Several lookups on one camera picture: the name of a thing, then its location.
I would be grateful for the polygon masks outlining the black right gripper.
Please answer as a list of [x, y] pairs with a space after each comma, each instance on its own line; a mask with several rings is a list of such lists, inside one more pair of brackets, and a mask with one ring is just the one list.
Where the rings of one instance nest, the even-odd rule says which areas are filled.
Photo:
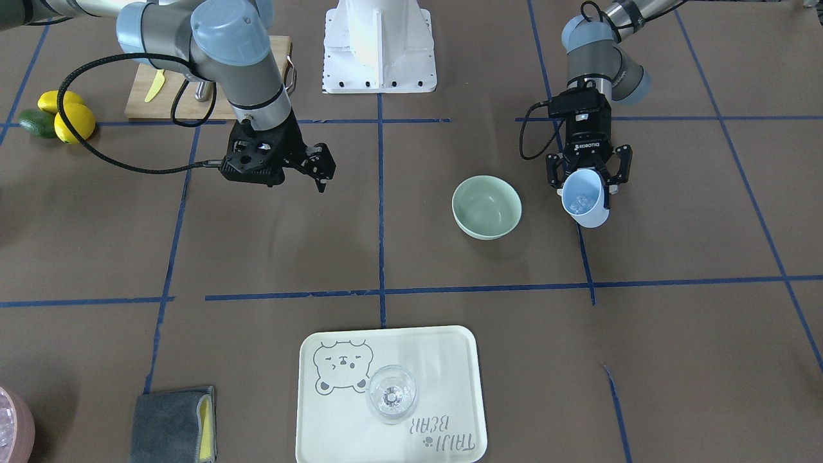
[[224, 179], [275, 186], [285, 181], [285, 168], [311, 176], [318, 192], [324, 193], [337, 164], [326, 143], [306, 146], [294, 111], [272, 129], [255, 130], [246, 121], [234, 123], [219, 167]]

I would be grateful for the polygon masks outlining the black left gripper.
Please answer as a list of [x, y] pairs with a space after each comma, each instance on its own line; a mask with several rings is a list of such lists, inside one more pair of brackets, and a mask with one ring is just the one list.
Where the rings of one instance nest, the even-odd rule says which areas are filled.
[[[612, 190], [628, 182], [634, 150], [629, 144], [613, 149], [608, 99], [594, 87], [572, 88], [548, 102], [548, 114], [565, 123], [564, 149], [545, 156], [548, 185], [562, 194], [568, 175], [593, 168], [603, 179], [604, 207], [611, 210]], [[611, 158], [619, 161], [614, 175], [606, 167]]]

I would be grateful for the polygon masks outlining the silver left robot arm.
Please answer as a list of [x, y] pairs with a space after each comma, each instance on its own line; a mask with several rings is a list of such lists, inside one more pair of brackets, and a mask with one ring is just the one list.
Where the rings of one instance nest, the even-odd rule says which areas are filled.
[[565, 127], [561, 152], [546, 158], [548, 183], [569, 193], [573, 174], [594, 174], [594, 187], [610, 197], [629, 181], [634, 152], [612, 141], [611, 104], [640, 102], [651, 76], [621, 49], [621, 43], [647, 23], [675, 11], [680, 1], [613, 1], [593, 14], [579, 12], [561, 34], [568, 61], [567, 88], [545, 103], [548, 115]]

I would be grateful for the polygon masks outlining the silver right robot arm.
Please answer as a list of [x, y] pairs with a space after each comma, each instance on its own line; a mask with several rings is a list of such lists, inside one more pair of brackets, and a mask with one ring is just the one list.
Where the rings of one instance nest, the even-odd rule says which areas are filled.
[[91, 154], [116, 167], [153, 175], [116, 161], [91, 146], [68, 114], [65, 94], [85, 71], [124, 60], [176, 71], [185, 82], [215, 85], [236, 120], [226, 155], [162, 170], [175, 174], [214, 168], [227, 181], [269, 187], [284, 182], [285, 169], [311, 177], [323, 192], [336, 164], [324, 143], [305, 144], [290, 96], [271, 51], [271, 1], [3, 1], [2, 29], [75, 17], [114, 17], [122, 52], [72, 71], [59, 87], [56, 105], [66, 129]]

